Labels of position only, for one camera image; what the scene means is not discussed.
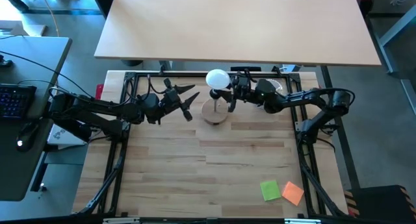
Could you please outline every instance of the sticky note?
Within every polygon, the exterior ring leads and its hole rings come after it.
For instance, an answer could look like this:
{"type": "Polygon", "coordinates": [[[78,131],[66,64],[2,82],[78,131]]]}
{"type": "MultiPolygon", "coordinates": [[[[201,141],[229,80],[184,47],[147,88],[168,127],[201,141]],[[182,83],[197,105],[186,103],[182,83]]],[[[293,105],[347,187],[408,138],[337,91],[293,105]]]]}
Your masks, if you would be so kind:
{"type": "Polygon", "coordinates": [[[292,182],[287,182],[282,196],[294,205],[298,206],[303,195],[304,191],[302,189],[294,185],[292,182]]]}
{"type": "Polygon", "coordinates": [[[262,182],[260,187],[265,201],[270,201],[281,197],[278,183],[275,180],[262,182]]]}

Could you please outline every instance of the wooden base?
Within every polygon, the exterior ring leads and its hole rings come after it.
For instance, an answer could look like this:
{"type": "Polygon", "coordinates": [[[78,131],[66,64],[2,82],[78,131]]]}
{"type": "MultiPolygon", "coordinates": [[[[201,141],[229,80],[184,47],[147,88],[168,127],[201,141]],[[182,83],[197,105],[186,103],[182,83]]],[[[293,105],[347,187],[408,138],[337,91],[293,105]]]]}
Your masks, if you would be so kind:
{"type": "Polygon", "coordinates": [[[218,125],[224,122],[228,116],[227,103],[218,99],[216,101],[216,111],[214,109],[215,101],[210,99],[202,105],[201,114],[202,118],[209,124],[218,125]]]}

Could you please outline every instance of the desk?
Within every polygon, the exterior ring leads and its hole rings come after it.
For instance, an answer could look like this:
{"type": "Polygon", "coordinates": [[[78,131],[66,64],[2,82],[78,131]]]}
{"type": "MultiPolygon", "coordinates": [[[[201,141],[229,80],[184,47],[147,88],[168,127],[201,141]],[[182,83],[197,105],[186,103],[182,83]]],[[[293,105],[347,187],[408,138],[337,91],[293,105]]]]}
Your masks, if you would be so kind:
{"type": "Polygon", "coordinates": [[[114,0],[95,56],[380,65],[356,0],[114,0]]]}
{"type": "MultiPolygon", "coordinates": [[[[70,49],[69,38],[38,38],[17,36],[0,40],[0,51],[12,53],[39,62],[56,72],[60,72],[70,49]]],[[[4,55],[14,62],[14,67],[0,69],[0,83],[16,84],[23,79],[40,79],[55,83],[57,74],[19,58],[4,55]]],[[[28,111],[28,118],[39,118],[45,107],[51,84],[43,82],[25,82],[36,86],[35,98],[28,111]]],[[[20,121],[0,121],[0,200],[20,201],[25,197],[27,188],[44,149],[52,122],[43,120],[33,148],[21,153],[16,150],[16,138],[24,123],[20,121]]]]}
{"type": "MultiPolygon", "coordinates": [[[[124,71],[107,73],[102,99],[120,100],[124,75],[124,71]]],[[[315,73],[300,73],[300,77],[304,90],[318,86],[315,73]]],[[[186,122],[181,111],[175,111],[162,118],[162,125],[145,122],[131,127],[118,215],[128,212],[129,216],[161,218],[289,218],[306,214],[304,198],[299,206],[283,198],[266,203],[260,189],[264,180],[277,180],[281,191],[287,181],[303,187],[289,109],[267,114],[239,102],[223,124],[211,126],[201,117],[202,104],[210,98],[205,79],[170,79],[177,85],[196,84],[181,96],[183,99],[201,92],[190,108],[193,120],[186,122]]],[[[156,90],[163,90],[162,80],[152,78],[156,90]]],[[[146,78],[140,78],[138,83],[138,93],[146,93],[146,78]]],[[[307,106],[310,118],[318,111],[315,106],[307,106]]],[[[90,144],[73,211],[84,208],[100,189],[109,149],[110,143],[104,140],[90,144]]],[[[317,142],[315,154],[322,186],[347,212],[333,149],[317,142]]]]}

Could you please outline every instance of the red object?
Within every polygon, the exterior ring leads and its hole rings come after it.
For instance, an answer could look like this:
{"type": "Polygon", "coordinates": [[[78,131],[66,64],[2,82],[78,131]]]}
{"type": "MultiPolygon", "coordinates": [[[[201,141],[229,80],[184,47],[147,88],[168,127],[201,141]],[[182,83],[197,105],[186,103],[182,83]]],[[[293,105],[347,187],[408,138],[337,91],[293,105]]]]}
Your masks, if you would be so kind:
{"type": "Polygon", "coordinates": [[[98,84],[96,89],[96,99],[101,100],[101,94],[103,94],[104,84],[98,84]]]}

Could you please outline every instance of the wooden work surface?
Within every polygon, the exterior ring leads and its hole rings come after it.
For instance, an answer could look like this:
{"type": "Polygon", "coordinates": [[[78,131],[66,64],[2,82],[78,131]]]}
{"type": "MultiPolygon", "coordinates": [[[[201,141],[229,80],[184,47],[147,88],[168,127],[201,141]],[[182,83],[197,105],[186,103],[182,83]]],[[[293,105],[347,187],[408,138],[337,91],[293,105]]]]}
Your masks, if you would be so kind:
{"type": "MultiPolygon", "coordinates": [[[[305,90],[318,86],[315,73],[300,76],[305,90]]],[[[109,71],[102,98],[118,102],[123,79],[123,71],[109,71]]],[[[162,80],[152,78],[156,90],[164,90],[162,80]]],[[[201,117],[202,104],[210,98],[205,79],[171,81],[177,85],[196,84],[181,95],[184,100],[200,92],[190,108],[193,120],[186,122],[182,112],[176,110],[162,118],[162,125],[132,125],[118,214],[161,218],[294,218],[306,214],[304,197],[299,206],[284,198],[264,202],[260,189],[260,183],[266,180],[276,180],[281,192],[288,181],[303,188],[289,109],[267,114],[250,103],[238,102],[225,122],[212,126],[201,117]]],[[[138,93],[146,93],[147,86],[146,78],[141,78],[138,93]]],[[[315,106],[307,106],[310,118],[318,111],[315,106]]],[[[329,140],[325,135],[320,137],[329,140]]],[[[73,211],[85,207],[101,187],[109,149],[110,143],[105,140],[89,145],[73,211]]],[[[324,189],[347,212],[333,149],[318,142],[315,153],[324,189]]],[[[311,191],[316,206],[314,189],[311,191]]]]}
{"type": "Polygon", "coordinates": [[[95,56],[380,65],[356,0],[114,0],[95,56]]]}

